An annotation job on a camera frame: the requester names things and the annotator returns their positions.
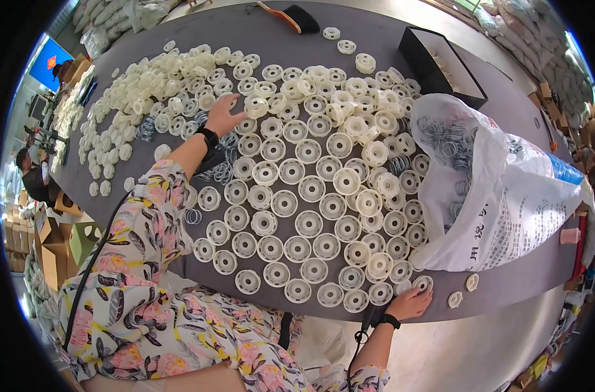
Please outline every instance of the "seated worker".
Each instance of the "seated worker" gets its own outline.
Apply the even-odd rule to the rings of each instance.
[[[56,64],[52,68],[52,74],[54,75],[54,80],[56,80],[56,77],[58,77],[58,87],[60,89],[62,88],[62,78],[64,78],[64,75],[67,73],[67,71],[69,70],[69,67],[71,67],[72,63],[73,63],[73,60],[68,59],[64,63]]]
[[[49,177],[47,154],[42,158],[41,165],[33,163],[26,148],[17,153],[17,167],[21,169],[25,191],[36,201],[44,201],[48,207],[54,207],[60,192],[60,186]]]

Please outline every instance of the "floral dress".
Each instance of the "floral dress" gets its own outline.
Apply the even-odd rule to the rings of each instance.
[[[311,384],[295,362],[301,317],[285,350],[278,345],[283,312],[205,287],[176,294],[158,286],[169,262],[192,251],[183,219],[189,197],[182,167],[158,161],[117,212],[75,313],[67,351],[77,380],[157,379],[226,362],[250,391],[347,390],[343,366],[322,367]],[[91,256],[60,289],[62,337]],[[363,367],[353,390],[380,391],[388,380],[386,370]]]

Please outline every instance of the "gray tabletop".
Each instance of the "gray tabletop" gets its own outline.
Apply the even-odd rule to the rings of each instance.
[[[291,3],[273,2],[272,5],[276,9],[285,9]],[[372,55],[377,61],[377,70],[386,70],[393,66],[406,77],[413,77],[407,62],[397,49],[407,23],[373,12],[332,4],[301,2],[300,6],[314,16],[320,27],[334,26],[340,29],[342,39],[356,43],[356,53],[363,52]],[[130,63],[138,62],[143,57],[152,58],[160,54],[164,44],[170,40],[175,40],[176,46],[186,51],[191,47],[207,43],[214,50],[221,46],[229,46],[232,51],[241,50],[244,54],[257,53],[261,56],[261,66],[254,71],[253,76],[259,80],[262,80],[262,68],[269,64],[278,64],[283,68],[298,67],[301,69],[310,65],[324,65],[325,67],[342,68],[347,72],[348,77],[364,76],[356,70],[355,56],[339,53],[335,41],[326,40],[321,35],[297,35],[284,22],[262,9],[255,9],[250,15],[247,15],[244,10],[245,5],[240,4],[197,12],[117,41],[108,52],[94,62],[95,75],[99,84],[88,105],[97,100],[105,88],[110,86],[111,73],[114,68],[118,67],[123,72]],[[538,147],[548,150],[548,136],[543,127],[541,116],[526,95],[518,90],[497,68],[461,48],[457,48],[457,51],[489,97],[489,101],[480,111],[493,118],[505,132],[524,137]],[[226,67],[226,70],[232,79],[232,69]],[[237,108],[239,107],[242,107],[242,98],[237,104]],[[111,112],[105,121],[99,124],[98,132],[102,132],[109,126],[113,116],[114,112]],[[308,115],[305,112],[300,116],[303,121],[306,121],[307,118]],[[540,128],[535,125],[536,118],[537,123],[541,124]],[[179,137],[173,137],[168,133],[155,134],[151,143],[134,140],[132,142],[132,158],[127,162],[119,162],[115,167],[114,177],[111,180],[113,189],[110,196],[93,198],[88,192],[88,185],[93,181],[88,166],[81,166],[77,160],[79,137],[81,137],[79,132],[71,136],[67,165],[59,168],[53,177],[72,200],[101,225],[108,222],[113,209],[124,196],[123,181],[130,176],[138,178],[151,167],[154,162],[154,149],[162,143],[167,143],[172,149],[175,149],[182,143]],[[325,139],[318,139],[319,142],[325,142]],[[293,146],[287,143],[287,147],[286,157],[293,157]],[[358,148],[355,148],[350,157],[358,155]],[[559,143],[556,155],[572,162],[568,150],[562,143]],[[314,165],[308,165],[307,174],[315,174],[314,172]],[[197,189],[213,185],[223,192],[223,186],[220,184],[204,183],[197,179],[192,180],[192,184]],[[271,188],[274,191],[290,189],[298,194],[295,186],[287,186],[280,181],[277,181]],[[328,192],[330,191],[333,189],[328,184]],[[299,210],[318,211],[317,204],[306,203],[303,200],[300,200],[299,204]],[[201,224],[187,225],[192,239],[205,237],[208,222],[214,219],[223,220],[223,212],[226,208],[227,203],[223,202],[216,211],[204,213]],[[249,205],[246,208],[250,214],[254,213]],[[275,235],[281,240],[284,241],[296,234],[294,228],[296,215],[290,218],[278,218],[279,229]],[[323,232],[333,232],[333,226],[333,222],[325,220]],[[569,220],[565,227],[576,227],[576,221]],[[500,267],[479,272],[479,288],[472,293],[465,293],[464,300],[457,309],[448,308],[447,298],[452,292],[464,290],[465,279],[469,273],[415,272],[411,279],[419,274],[430,275],[433,278],[434,300],[422,317],[413,318],[409,322],[467,318],[539,295],[570,278],[575,252],[575,245],[560,246],[558,233],[556,233],[530,254]],[[342,305],[335,308],[320,306],[316,299],[316,292],[321,284],[312,285],[313,294],[307,302],[294,304],[285,298],[283,289],[272,288],[264,282],[262,282],[258,293],[254,295],[242,294],[234,284],[234,273],[228,276],[220,275],[215,271],[212,263],[200,263],[195,260],[193,255],[188,255],[184,259],[187,278],[225,294],[296,314],[339,320],[361,319],[360,314],[350,314],[344,310]],[[291,263],[285,258],[283,261],[291,270],[291,277],[299,277],[299,265]],[[327,264],[329,273],[326,282],[335,282],[339,271],[346,265],[342,253],[341,256]],[[253,269],[262,278],[264,265],[265,263],[255,255],[246,260],[239,260],[237,271]]]

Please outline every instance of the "black box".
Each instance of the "black box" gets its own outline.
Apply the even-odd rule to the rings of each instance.
[[[444,35],[421,27],[408,26],[404,30],[398,50],[409,63],[422,87],[422,94],[450,94],[476,110],[487,102],[485,91]],[[452,90],[429,51],[443,59],[445,69],[452,75],[457,91]]]

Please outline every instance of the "person's right hand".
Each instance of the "person's right hand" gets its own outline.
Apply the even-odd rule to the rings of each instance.
[[[418,295],[419,287],[402,293],[387,307],[385,313],[395,317],[396,320],[416,318],[424,314],[432,301],[432,290]]]
[[[208,121],[204,127],[217,134],[221,138],[230,132],[238,123],[245,120],[247,115],[245,112],[232,115],[230,113],[230,105],[232,101],[239,98],[239,94],[224,95],[220,97],[215,105],[208,112]]]

